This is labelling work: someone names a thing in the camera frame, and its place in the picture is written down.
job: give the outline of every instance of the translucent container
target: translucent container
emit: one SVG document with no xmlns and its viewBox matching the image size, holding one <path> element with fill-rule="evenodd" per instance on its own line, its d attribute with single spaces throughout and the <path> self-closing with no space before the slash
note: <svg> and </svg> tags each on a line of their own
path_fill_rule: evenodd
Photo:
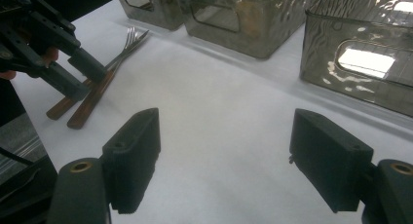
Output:
<svg viewBox="0 0 413 224">
<path fill-rule="evenodd" d="M 168 30 L 183 23 L 177 0 L 119 0 L 128 18 L 147 22 Z"/>
<path fill-rule="evenodd" d="M 188 34 L 269 57 L 305 20 L 313 0 L 178 0 Z"/>
<path fill-rule="evenodd" d="M 319 0 L 301 78 L 413 117 L 413 0 Z"/>
</svg>

